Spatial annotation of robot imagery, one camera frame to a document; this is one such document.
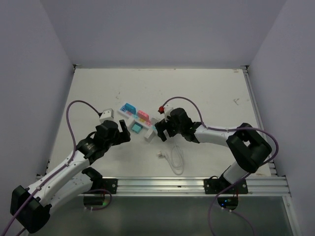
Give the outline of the aluminium rail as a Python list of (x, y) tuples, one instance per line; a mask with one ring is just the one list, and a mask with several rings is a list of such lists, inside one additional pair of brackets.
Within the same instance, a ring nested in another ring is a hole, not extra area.
[[(257, 126), (258, 126), (258, 128), (264, 130), (264, 126), (263, 126), (262, 119), (261, 119), (261, 116), (260, 116), (260, 112), (259, 112), (259, 109), (258, 109), (257, 101), (256, 101), (256, 98), (255, 98), (255, 95), (254, 95), (254, 91), (253, 91), (253, 88), (252, 88), (251, 81), (250, 81), (248, 67), (249, 67), (248, 65), (241, 66), (241, 69), (243, 71), (245, 82), (247, 84), (248, 92), (249, 92), (249, 95), (250, 95), (250, 98), (251, 98), (251, 103), (252, 103), (252, 107), (253, 107), (253, 110), (254, 110)], [(278, 173), (277, 173), (274, 161), (270, 161), (267, 165), (268, 165), (269, 170), (271, 172), (271, 176), (272, 177), (277, 177)]]
[[(100, 180), (94, 181), (93, 189)], [(203, 177), (121, 177), (117, 178), (118, 196), (214, 196), (205, 194)], [(289, 196), (290, 190), (284, 177), (250, 177), (246, 179), (248, 194), (223, 194), (223, 196)]]

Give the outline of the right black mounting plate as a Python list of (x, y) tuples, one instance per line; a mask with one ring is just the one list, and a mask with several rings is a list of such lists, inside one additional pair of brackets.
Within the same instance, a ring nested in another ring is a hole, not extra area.
[[(218, 194), (224, 189), (231, 186), (223, 176), (217, 178), (217, 176), (212, 176), (210, 178), (203, 179), (203, 186), (205, 194)], [(246, 180), (239, 181), (236, 185), (230, 187), (228, 190), (224, 191), (223, 194), (248, 194), (248, 187)]]

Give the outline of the white power strip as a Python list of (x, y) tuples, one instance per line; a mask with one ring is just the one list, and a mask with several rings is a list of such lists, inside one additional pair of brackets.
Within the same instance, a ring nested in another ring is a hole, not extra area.
[(135, 114), (135, 115), (130, 115), (130, 113), (128, 113), (128, 112), (125, 110), (124, 105), (123, 105), (121, 108), (119, 108), (119, 109), (117, 110), (117, 113), (118, 113), (119, 115), (125, 117), (126, 119), (134, 118), (134, 119), (135, 119), (135, 123), (142, 125), (143, 128), (145, 128), (145, 129), (153, 129), (153, 130), (155, 131), (155, 133), (157, 134), (157, 130), (156, 130), (155, 126), (151, 124), (151, 118), (152, 118), (153, 116), (149, 115), (148, 113), (147, 113), (147, 114), (148, 114), (149, 117), (150, 117), (150, 120), (149, 120), (149, 121), (144, 121), (144, 120), (142, 120), (142, 119), (139, 119), (139, 117), (137, 116), (137, 114)]

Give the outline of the pink plug adapter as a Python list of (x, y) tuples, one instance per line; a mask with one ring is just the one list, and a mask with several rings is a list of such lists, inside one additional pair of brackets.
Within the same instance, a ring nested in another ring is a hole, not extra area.
[(150, 117), (147, 113), (145, 113), (144, 111), (142, 110), (138, 110), (137, 111), (137, 116), (139, 117), (139, 119), (142, 119), (144, 121), (149, 121), (150, 120)]

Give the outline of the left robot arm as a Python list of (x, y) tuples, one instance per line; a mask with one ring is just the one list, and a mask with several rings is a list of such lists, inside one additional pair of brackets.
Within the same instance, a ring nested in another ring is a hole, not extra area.
[(12, 192), (10, 213), (30, 234), (48, 222), (54, 210), (81, 193), (110, 194), (91, 165), (112, 147), (131, 140), (124, 120), (106, 120), (81, 140), (57, 167), (28, 187)]

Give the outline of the black mounting plate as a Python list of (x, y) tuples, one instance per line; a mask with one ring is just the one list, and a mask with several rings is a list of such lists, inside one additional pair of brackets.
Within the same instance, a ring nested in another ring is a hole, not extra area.
[[(218, 194), (224, 189), (231, 186), (223, 176), (217, 178), (217, 176), (212, 176), (210, 178), (203, 179), (203, 186), (205, 194)], [(248, 194), (248, 187), (246, 180), (239, 181), (236, 185), (230, 187), (228, 190), (224, 191), (223, 194)]]
[(105, 189), (111, 194), (117, 193), (118, 180), (116, 178), (102, 178), (99, 184), (100, 189)]

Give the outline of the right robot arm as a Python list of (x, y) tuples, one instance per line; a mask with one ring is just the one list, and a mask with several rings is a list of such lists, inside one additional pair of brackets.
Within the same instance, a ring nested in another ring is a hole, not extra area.
[(237, 181), (255, 173), (272, 148), (265, 139), (248, 123), (231, 129), (207, 128), (202, 122), (193, 122), (183, 108), (158, 109), (164, 119), (155, 124), (157, 135), (164, 142), (167, 136), (181, 135), (193, 143), (210, 143), (229, 148), (235, 162), (219, 177), (219, 187), (225, 193), (237, 187)]

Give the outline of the white long charger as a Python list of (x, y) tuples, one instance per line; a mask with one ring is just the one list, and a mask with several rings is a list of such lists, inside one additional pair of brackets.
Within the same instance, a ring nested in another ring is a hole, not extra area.
[(153, 137), (155, 136), (155, 131), (153, 129), (148, 129), (146, 132), (144, 139), (146, 142), (150, 143)]

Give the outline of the aluminium right side rail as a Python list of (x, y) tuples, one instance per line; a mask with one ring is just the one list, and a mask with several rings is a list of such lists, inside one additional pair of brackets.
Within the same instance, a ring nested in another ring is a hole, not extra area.
[[(252, 88), (251, 81), (250, 81), (248, 67), (249, 67), (248, 65), (241, 66), (241, 69), (243, 71), (245, 82), (247, 84), (248, 92), (249, 92), (249, 95), (250, 95), (250, 98), (251, 98), (251, 103), (252, 103), (252, 107), (253, 107), (253, 110), (254, 110), (257, 126), (258, 126), (258, 128), (264, 130), (264, 126), (263, 126), (262, 119), (261, 119), (261, 116), (260, 116), (260, 112), (259, 112), (259, 109), (258, 109), (257, 101), (256, 101), (256, 98), (255, 98), (255, 95), (254, 95), (254, 91), (253, 91), (253, 88)], [(270, 161), (267, 165), (268, 165), (269, 170), (271, 172), (271, 176), (272, 177), (277, 177), (278, 173), (277, 173), (274, 161)]]

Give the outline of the blue plug adapter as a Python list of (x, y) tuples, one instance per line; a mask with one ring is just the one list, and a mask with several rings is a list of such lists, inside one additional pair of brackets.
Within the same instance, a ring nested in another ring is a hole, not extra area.
[(135, 115), (135, 114), (137, 114), (136, 108), (135, 108), (133, 105), (129, 104), (129, 103), (126, 103), (126, 104), (124, 105), (124, 108), (125, 108), (125, 110), (126, 110), (128, 113), (130, 113), (130, 115)]

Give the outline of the aluminium front rail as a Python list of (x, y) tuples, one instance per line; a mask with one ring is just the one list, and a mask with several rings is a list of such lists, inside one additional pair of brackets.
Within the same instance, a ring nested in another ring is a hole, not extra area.
[[(94, 181), (93, 189), (100, 180)], [(203, 177), (121, 177), (117, 178), (118, 196), (214, 196), (205, 194)], [(223, 194), (223, 196), (289, 196), (290, 190), (284, 177), (250, 177), (246, 179), (248, 194)]]

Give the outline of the white plug adapter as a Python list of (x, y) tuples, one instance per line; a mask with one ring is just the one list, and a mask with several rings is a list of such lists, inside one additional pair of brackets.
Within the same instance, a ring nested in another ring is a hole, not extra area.
[(155, 117), (152, 117), (151, 118), (151, 124), (152, 125), (155, 125), (156, 123), (160, 122), (160, 119), (159, 118), (155, 118)]

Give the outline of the teal usb charger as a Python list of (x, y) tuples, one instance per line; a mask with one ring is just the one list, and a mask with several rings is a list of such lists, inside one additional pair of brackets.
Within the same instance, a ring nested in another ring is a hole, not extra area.
[(132, 130), (133, 132), (135, 132), (135, 133), (138, 134), (138, 133), (140, 133), (140, 131), (142, 130), (142, 128), (143, 128), (142, 125), (135, 123), (135, 124), (132, 126), (131, 130)]

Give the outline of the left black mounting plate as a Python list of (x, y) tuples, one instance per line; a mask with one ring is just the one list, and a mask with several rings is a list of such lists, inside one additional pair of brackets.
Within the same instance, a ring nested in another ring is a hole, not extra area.
[(100, 189), (105, 189), (111, 194), (117, 193), (118, 180), (116, 178), (102, 178), (99, 184)]

